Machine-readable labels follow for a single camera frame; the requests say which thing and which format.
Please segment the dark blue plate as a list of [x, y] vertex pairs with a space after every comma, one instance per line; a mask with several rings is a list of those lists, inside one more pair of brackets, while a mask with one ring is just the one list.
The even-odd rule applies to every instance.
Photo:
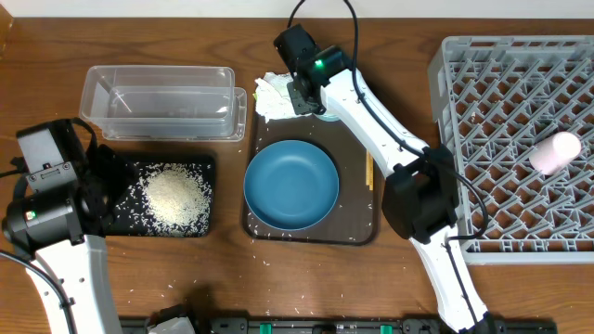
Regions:
[[243, 182], [244, 199], [255, 217], [286, 231], [317, 225], [333, 210], [339, 194], [333, 159], [301, 140], [265, 147], [251, 160]]

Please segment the pink cup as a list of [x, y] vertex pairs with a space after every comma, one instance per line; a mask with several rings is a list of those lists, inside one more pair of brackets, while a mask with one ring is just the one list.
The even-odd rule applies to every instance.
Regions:
[[529, 162], [536, 171], [553, 175], [572, 162], [581, 149], [581, 142], [576, 135], [560, 132], [537, 143]]

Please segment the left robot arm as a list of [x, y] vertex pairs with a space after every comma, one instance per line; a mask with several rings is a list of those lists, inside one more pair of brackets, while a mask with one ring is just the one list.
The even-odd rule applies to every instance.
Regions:
[[26, 269], [52, 332], [120, 333], [106, 229], [137, 171], [96, 139], [83, 146], [78, 126], [92, 129], [71, 118], [18, 131], [11, 173], [19, 179], [2, 221], [14, 250], [1, 255]]

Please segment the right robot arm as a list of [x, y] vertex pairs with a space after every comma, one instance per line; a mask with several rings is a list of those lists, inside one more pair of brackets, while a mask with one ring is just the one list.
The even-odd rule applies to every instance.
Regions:
[[431, 148], [394, 117], [369, 90], [356, 55], [336, 45], [321, 49], [301, 25], [287, 27], [274, 47], [293, 79], [295, 113], [308, 106], [313, 114], [335, 115], [380, 167], [382, 213], [419, 255], [443, 322], [457, 333], [497, 332], [462, 255], [458, 185], [470, 181], [456, 171], [451, 151]]

